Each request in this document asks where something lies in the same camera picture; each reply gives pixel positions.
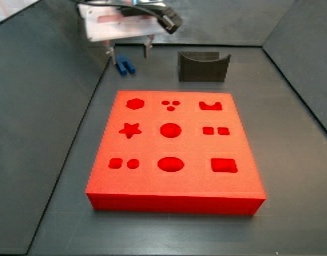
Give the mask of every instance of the gray wall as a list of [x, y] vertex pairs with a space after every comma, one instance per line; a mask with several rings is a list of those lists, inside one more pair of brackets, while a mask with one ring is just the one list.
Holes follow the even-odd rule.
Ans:
[[298, 0], [263, 48], [327, 130], [327, 0]]
[[[294, 0], [165, 0], [184, 23], [153, 43], [262, 46]], [[143, 43], [125, 39], [121, 43]]]
[[25, 253], [101, 76], [69, 1], [0, 25], [0, 253]]

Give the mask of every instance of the red shape sorter box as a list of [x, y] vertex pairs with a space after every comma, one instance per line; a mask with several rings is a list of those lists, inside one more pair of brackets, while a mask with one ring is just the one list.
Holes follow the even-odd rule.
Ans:
[[85, 193], [96, 210], [252, 215], [266, 193], [231, 95], [120, 91]]

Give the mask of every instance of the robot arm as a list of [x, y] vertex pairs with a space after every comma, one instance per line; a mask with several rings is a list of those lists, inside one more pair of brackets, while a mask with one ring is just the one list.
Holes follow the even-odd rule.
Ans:
[[148, 36], [144, 43], [148, 57], [153, 35], [164, 32], [172, 34], [182, 25], [182, 18], [164, 5], [163, 0], [72, 1], [77, 4], [84, 19], [87, 38], [92, 42], [104, 42], [113, 64], [111, 40]]

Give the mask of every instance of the blue object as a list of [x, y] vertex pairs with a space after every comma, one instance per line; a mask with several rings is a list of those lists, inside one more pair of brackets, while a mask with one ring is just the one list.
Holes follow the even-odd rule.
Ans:
[[136, 69], [129, 61], [129, 59], [119, 54], [116, 55], [116, 67], [117, 67], [117, 70], [119, 70], [119, 73], [121, 76], [125, 76], [127, 75], [127, 71], [129, 74], [135, 74], [136, 73]]

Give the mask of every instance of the table surface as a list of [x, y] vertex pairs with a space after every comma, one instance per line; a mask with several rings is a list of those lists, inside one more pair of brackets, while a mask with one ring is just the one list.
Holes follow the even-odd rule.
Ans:
[[[232, 55], [224, 83], [180, 83], [179, 51]], [[327, 254], [327, 136], [260, 48], [117, 47], [39, 227], [31, 255]], [[268, 199], [254, 217], [95, 212], [84, 194], [117, 90], [231, 93]]]

